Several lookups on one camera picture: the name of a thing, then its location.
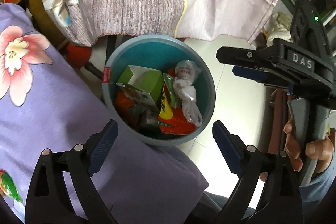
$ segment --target green paper box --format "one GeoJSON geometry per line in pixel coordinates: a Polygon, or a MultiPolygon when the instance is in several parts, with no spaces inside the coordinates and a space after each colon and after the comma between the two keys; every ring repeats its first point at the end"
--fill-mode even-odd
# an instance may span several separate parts
{"type": "Polygon", "coordinates": [[[161,105],[163,84],[162,72],[139,66],[128,66],[117,82],[126,97],[153,107],[161,105]]]}

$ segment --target white plastic bag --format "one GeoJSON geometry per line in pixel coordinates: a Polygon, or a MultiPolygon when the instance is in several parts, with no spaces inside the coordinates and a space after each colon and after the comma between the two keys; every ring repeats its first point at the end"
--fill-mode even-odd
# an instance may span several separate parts
{"type": "Polygon", "coordinates": [[[202,125],[203,118],[196,105],[196,89],[192,84],[201,71],[194,62],[181,61],[175,68],[176,78],[173,83],[175,93],[182,100],[183,115],[197,127],[202,125]]]}
{"type": "Polygon", "coordinates": [[[180,61],[175,67],[175,74],[177,78],[186,80],[189,85],[192,85],[198,75],[202,72],[200,68],[193,61],[180,61]]]}
{"type": "Polygon", "coordinates": [[[282,12],[276,12],[271,16],[272,29],[268,33],[267,46],[273,45],[274,38],[281,38],[291,42],[290,27],[292,18],[282,12]]]}

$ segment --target blue gripper pad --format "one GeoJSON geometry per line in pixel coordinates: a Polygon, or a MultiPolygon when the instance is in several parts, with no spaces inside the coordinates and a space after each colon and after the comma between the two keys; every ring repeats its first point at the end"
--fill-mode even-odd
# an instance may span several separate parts
{"type": "Polygon", "coordinates": [[[232,72],[235,76],[254,80],[258,83],[264,82],[265,80],[267,80],[268,76],[270,75],[269,72],[264,72],[262,70],[256,70],[256,69],[239,67],[239,66],[234,66],[232,68],[232,72]]]}
{"type": "Polygon", "coordinates": [[[245,149],[243,141],[237,135],[230,134],[220,120],[214,122],[212,136],[222,152],[231,173],[241,177],[243,173],[241,161],[244,156],[243,150],[245,149]]]}
{"type": "Polygon", "coordinates": [[[103,131],[105,132],[101,140],[98,142],[90,156],[90,166],[87,169],[90,177],[95,173],[98,173],[103,166],[103,163],[118,136],[118,123],[114,120],[110,120],[103,131]]]}

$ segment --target red label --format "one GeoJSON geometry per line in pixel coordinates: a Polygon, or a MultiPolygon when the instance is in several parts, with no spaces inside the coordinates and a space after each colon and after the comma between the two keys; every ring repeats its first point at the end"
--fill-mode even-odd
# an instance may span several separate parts
{"type": "Polygon", "coordinates": [[[111,78],[111,68],[105,67],[103,70],[103,83],[109,83],[111,78]]]}

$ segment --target screw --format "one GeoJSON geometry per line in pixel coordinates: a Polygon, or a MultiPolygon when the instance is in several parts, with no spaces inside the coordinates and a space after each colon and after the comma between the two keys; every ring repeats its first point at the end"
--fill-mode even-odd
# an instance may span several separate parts
{"type": "Polygon", "coordinates": [[[287,153],[286,153],[286,151],[283,151],[283,150],[281,150],[280,152],[279,152],[279,154],[280,154],[280,156],[281,157],[287,157],[287,153]]]}
{"type": "Polygon", "coordinates": [[[84,146],[82,144],[77,144],[75,146],[75,151],[81,151],[81,150],[83,150],[83,148],[84,148],[84,146]]]}
{"type": "Polygon", "coordinates": [[[249,146],[247,147],[247,150],[253,153],[253,152],[256,151],[256,148],[255,148],[253,145],[249,145],[249,146]]]}
{"type": "Polygon", "coordinates": [[[48,155],[50,153],[50,150],[49,149],[44,149],[43,151],[42,151],[42,155],[43,156],[46,156],[46,155],[48,155]]]}

